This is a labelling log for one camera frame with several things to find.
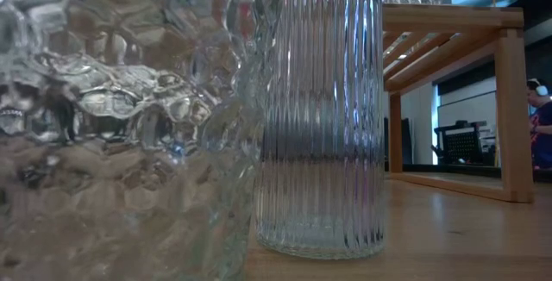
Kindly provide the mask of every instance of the wooden leg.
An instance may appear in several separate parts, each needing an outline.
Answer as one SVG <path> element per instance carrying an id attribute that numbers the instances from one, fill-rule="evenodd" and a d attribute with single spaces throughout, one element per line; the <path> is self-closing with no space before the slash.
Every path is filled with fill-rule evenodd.
<path id="1" fill-rule="evenodd" d="M 403 133 L 400 94 L 389 96 L 389 172 L 403 171 Z"/>
<path id="2" fill-rule="evenodd" d="M 495 53 L 502 181 L 510 201 L 533 201 L 523 32 L 501 31 Z"/>

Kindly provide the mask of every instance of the wooden table surface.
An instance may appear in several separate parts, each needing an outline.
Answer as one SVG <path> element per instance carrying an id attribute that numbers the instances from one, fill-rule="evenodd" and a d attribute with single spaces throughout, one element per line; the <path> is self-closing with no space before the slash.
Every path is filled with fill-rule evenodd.
<path id="1" fill-rule="evenodd" d="M 536 203 L 502 203 L 387 181 L 386 249 L 317 261 L 268 251 L 252 236 L 246 281 L 552 280 L 552 185 Z"/>

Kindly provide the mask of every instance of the wooden shelf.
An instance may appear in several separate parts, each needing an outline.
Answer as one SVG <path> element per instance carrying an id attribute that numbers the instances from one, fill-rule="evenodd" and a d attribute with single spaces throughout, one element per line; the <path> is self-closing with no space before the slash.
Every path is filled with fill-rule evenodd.
<path id="1" fill-rule="evenodd" d="M 523 26 L 521 9 L 386 4 L 384 49 L 401 35 L 405 37 L 391 47 L 384 58 L 386 90 L 406 93 L 413 85 L 425 84 L 450 73 L 440 72 L 443 68 L 452 64 L 457 64 L 456 67 L 467 65 L 474 57 L 466 57 L 473 52 L 479 52 L 476 59 L 486 57 L 492 50 L 481 48 L 494 43 L 500 30 Z M 408 50 L 410 54 L 398 60 Z"/>
<path id="2" fill-rule="evenodd" d="M 383 26 L 392 178 L 511 202 L 530 202 L 533 182 L 525 99 L 523 11 L 386 4 Z M 496 61 L 503 188 L 490 190 L 403 174 L 400 96 L 489 55 L 494 55 Z"/>

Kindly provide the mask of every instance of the headphones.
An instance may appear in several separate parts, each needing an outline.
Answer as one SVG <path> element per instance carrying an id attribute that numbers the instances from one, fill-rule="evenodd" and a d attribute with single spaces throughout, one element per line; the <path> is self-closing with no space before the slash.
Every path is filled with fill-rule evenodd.
<path id="1" fill-rule="evenodd" d="M 537 95 L 544 97 L 549 94 L 548 88 L 546 88 L 546 86 L 541 85 L 541 82 L 539 82 L 537 78 L 532 78 L 528 80 L 528 82 L 533 82 L 538 85 L 535 89 Z"/>

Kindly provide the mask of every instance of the blue shirt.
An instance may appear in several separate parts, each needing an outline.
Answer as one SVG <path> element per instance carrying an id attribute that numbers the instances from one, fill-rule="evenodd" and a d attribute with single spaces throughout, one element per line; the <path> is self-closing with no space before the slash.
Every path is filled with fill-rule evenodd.
<path id="1" fill-rule="evenodd" d="M 533 126 L 552 125 L 552 102 L 544 104 L 536 109 L 530 118 Z M 541 169 L 552 168 L 552 134 L 531 134 L 531 151 L 533 153 L 533 165 Z"/>

